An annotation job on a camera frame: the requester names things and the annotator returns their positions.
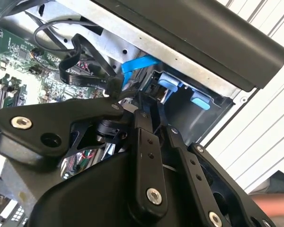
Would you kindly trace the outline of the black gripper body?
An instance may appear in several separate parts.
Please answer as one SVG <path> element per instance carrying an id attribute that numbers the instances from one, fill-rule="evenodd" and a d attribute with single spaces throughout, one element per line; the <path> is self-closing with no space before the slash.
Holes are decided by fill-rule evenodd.
<path id="1" fill-rule="evenodd" d="M 180 175 L 154 152 L 119 153 L 48 190 L 32 227 L 203 227 Z"/>

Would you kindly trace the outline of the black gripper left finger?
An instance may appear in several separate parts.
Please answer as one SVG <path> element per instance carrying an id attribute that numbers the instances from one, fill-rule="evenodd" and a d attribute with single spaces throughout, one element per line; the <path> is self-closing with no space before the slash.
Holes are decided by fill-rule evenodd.
<path id="1" fill-rule="evenodd" d="M 104 97 L 0 110 L 0 155 L 9 162 L 2 178 L 26 214 L 60 182 L 63 159 L 108 143 L 122 146 L 132 125 L 156 133 L 167 124 L 160 102 L 142 92 L 120 95 L 127 97 L 133 104 Z"/>

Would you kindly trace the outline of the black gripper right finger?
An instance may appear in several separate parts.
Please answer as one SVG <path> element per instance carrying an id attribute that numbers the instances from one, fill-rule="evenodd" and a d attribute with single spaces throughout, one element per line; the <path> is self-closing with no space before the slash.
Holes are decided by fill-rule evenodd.
<path id="1" fill-rule="evenodd" d="M 163 104 L 156 104 L 156 132 L 163 145 L 163 164 L 170 171 L 168 200 L 182 227 L 273 227 L 274 223 L 199 144 L 186 146 L 168 124 Z"/>

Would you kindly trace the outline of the person's bare hand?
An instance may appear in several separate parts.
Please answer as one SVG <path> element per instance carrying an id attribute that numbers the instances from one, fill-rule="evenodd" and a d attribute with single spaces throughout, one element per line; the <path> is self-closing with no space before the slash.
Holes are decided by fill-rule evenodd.
<path id="1" fill-rule="evenodd" d="M 254 194 L 250 197 L 267 216 L 284 216 L 284 193 Z"/>

